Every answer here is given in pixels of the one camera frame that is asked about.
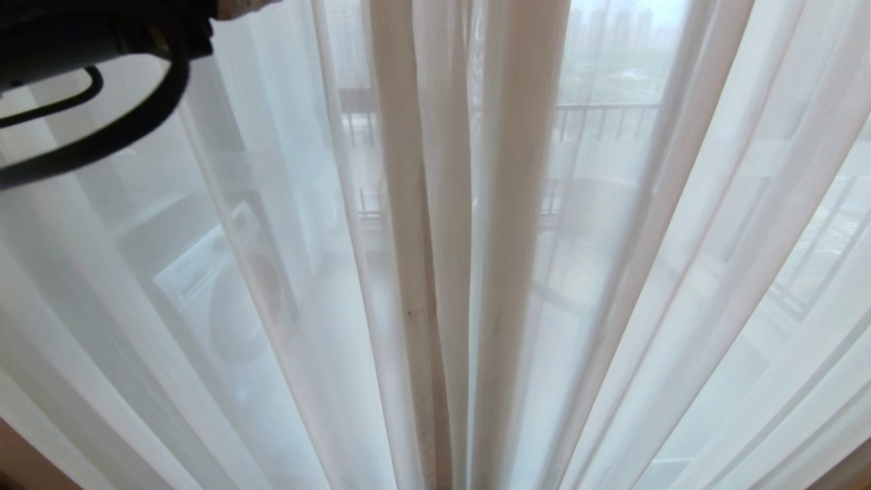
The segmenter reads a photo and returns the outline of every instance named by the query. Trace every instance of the curtain pleat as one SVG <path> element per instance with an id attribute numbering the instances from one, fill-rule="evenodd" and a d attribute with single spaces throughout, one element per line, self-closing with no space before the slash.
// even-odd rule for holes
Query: curtain pleat
<path id="1" fill-rule="evenodd" d="M 868 0 L 285 0 L 0 194 L 0 417 L 84 488 L 775 489 L 871 438 Z M 0 131 L 117 118 L 163 62 Z M 5 92 L 0 115 L 80 90 Z"/>

